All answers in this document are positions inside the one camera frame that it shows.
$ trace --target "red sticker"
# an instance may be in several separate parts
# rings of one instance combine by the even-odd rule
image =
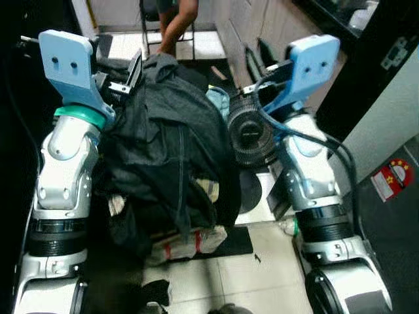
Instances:
[[[382,201],[398,195],[413,181],[413,168],[403,159],[393,159],[371,177]]]

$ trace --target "tiled floor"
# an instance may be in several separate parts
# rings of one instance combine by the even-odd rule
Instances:
[[[139,48],[143,52],[143,58],[147,57],[142,33],[116,33],[112,34],[113,40],[109,51],[109,58],[121,58],[130,60]],[[149,42],[161,41],[160,33],[149,33]],[[191,38],[192,33],[186,32],[185,38]],[[151,53],[154,53],[158,44],[151,45]],[[178,42],[176,54],[179,60],[192,59],[192,41]],[[195,58],[196,59],[220,59],[225,58],[223,45],[216,31],[199,31],[195,33]]]
[[[143,283],[172,284],[169,314],[206,314],[234,303],[254,314],[312,313],[291,237],[275,222],[249,226],[254,254],[176,262],[146,268]]]

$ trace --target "wall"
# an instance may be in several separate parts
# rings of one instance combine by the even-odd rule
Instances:
[[[344,141],[354,155],[358,181],[419,134],[418,54],[416,49]],[[349,186],[343,167],[335,157],[331,158],[331,165],[342,193],[347,193]]]
[[[213,4],[215,25],[240,86],[251,84],[244,56],[245,44],[255,48],[257,37],[261,37],[283,59],[285,48],[291,41],[321,34],[292,0],[214,0]],[[314,111],[320,106],[345,62],[346,55],[340,52],[332,79],[308,100],[307,105]]]
[[[139,0],[89,0],[101,31],[140,31]],[[213,0],[199,2],[197,29],[213,28]]]

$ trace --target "dark clothing pile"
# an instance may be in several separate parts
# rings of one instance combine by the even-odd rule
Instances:
[[[112,233],[117,244],[140,256],[151,249],[153,233],[176,229],[186,236],[195,227],[233,226],[240,208],[227,126],[177,67],[165,54],[147,60],[139,84],[101,139],[105,175],[97,189],[127,197]],[[219,183],[215,203],[197,179]]]

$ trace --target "black cable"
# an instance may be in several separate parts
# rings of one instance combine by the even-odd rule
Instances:
[[[363,228],[362,228],[361,216],[359,214],[359,200],[358,200],[358,195],[357,195],[357,179],[356,179],[357,174],[356,174],[356,168],[355,168],[355,161],[351,152],[340,141],[338,141],[334,137],[331,137],[330,135],[327,136],[329,142],[323,141],[317,137],[313,137],[313,136],[301,133],[299,131],[295,131],[291,128],[288,128],[284,124],[272,118],[268,113],[266,113],[266,111],[263,110],[262,108],[261,102],[259,101],[259,87],[262,84],[272,80],[274,77],[275,77],[275,74],[272,73],[271,75],[263,77],[261,80],[259,80],[255,84],[255,89],[253,91],[252,96],[253,96],[253,101],[256,108],[259,110],[259,113],[261,114],[261,116],[267,122],[269,122],[269,124],[271,124],[274,128],[280,131],[283,131],[284,133],[287,133],[289,135],[297,136],[307,141],[311,141],[321,146],[324,146],[337,156],[337,158],[340,160],[340,162],[345,168],[345,172],[349,178],[350,187],[352,190],[351,197],[352,197],[352,212],[354,214],[354,231],[362,239],[366,239],[365,232],[363,231]],[[343,154],[338,150],[337,147],[342,147],[343,151],[348,155],[349,161],[343,156]]]
[[[9,80],[9,75],[8,75],[8,71],[7,71],[7,61],[6,59],[3,60],[3,79],[5,81],[5,88],[7,91],[7,94],[9,96],[9,100],[10,100],[10,104],[12,107],[12,110],[14,111],[16,117],[18,118],[19,122],[21,123],[27,138],[29,139],[29,142],[31,143],[31,147],[32,147],[32,151],[33,154],[35,156],[35,163],[36,163],[36,180],[38,179],[39,173],[41,171],[41,157],[39,156],[39,149],[38,146],[36,144],[36,140],[33,138],[31,131],[29,130],[28,126],[25,123],[25,120],[16,104],[16,100],[14,98],[13,95],[13,91],[10,85],[10,80]],[[27,239],[27,233],[29,231],[29,225],[30,225],[30,221],[31,221],[31,216],[32,216],[32,211],[33,211],[33,206],[35,205],[35,194],[33,194],[32,196],[32,200],[31,200],[31,205],[27,214],[27,219],[26,219],[26,223],[25,223],[25,230],[24,230],[24,236],[22,238],[22,244],[20,246],[20,252],[19,252],[19,257],[18,257],[18,261],[16,263],[16,268],[15,268],[15,280],[14,280],[14,292],[16,292],[16,284],[18,283],[18,272],[19,269],[22,265],[22,260],[23,260],[23,256],[25,254],[25,246],[26,246],[26,239]]]

